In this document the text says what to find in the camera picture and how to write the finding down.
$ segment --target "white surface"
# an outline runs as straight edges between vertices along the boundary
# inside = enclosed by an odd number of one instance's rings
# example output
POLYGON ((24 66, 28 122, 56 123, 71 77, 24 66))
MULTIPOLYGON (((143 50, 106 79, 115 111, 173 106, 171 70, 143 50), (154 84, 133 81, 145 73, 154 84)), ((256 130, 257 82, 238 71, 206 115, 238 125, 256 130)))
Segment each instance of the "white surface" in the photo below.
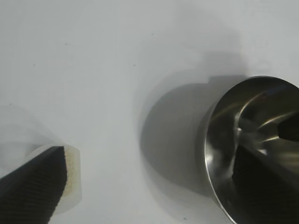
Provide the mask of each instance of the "white surface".
POLYGON ((272 75, 299 85, 298 8, 296 0, 1 0, 0 150, 80 149, 83 199, 51 224, 226 223, 196 193, 191 154, 197 123, 227 79, 208 80, 272 75))

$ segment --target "metal bowl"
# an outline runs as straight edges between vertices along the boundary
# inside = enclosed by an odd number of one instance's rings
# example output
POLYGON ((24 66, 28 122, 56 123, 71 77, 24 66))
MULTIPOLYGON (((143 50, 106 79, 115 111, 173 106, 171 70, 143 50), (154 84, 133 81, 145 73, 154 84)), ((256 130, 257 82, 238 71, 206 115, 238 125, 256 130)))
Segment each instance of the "metal bowl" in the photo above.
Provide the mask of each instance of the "metal bowl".
POLYGON ((299 223, 299 89, 275 77, 230 88, 197 137, 206 190, 236 224, 299 223))

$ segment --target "white backdrop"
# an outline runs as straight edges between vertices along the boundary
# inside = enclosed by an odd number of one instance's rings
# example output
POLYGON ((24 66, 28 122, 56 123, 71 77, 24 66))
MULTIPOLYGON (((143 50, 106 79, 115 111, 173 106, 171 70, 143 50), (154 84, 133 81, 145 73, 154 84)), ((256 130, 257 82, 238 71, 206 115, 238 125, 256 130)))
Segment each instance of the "white backdrop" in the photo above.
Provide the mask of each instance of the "white backdrop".
POLYGON ((299 85, 298 8, 0 0, 0 151, 80 149, 83 199, 51 224, 229 223, 200 189, 196 129, 245 76, 299 85))

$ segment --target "textured black surface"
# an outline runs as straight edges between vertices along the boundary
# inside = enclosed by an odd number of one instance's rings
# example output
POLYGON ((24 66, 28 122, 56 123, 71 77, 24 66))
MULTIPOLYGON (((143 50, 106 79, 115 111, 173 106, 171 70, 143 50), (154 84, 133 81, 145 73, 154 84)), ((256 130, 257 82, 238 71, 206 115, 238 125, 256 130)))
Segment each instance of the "textured black surface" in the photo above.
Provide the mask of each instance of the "textured black surface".
POLYGON ((67 180, 64 147, 51 147, 0 179, 0 224, 46 224, 67 180))
POLYGON ((252 224, 299 223, 299 192, 242 147, 236 153, 233 182, 252 224))

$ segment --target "stainless steel bowl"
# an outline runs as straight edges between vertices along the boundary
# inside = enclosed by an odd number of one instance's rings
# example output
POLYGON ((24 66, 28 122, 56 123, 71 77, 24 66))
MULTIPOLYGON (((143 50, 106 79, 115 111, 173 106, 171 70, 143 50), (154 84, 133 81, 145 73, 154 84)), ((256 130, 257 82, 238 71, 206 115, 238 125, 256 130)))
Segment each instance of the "stainless steel bowl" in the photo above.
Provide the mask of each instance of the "stainless steel bowl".
POLYGON ((236 224, 299 223, 299 89, 274 77, 230 88, 199 128, 206 190, 236 224))

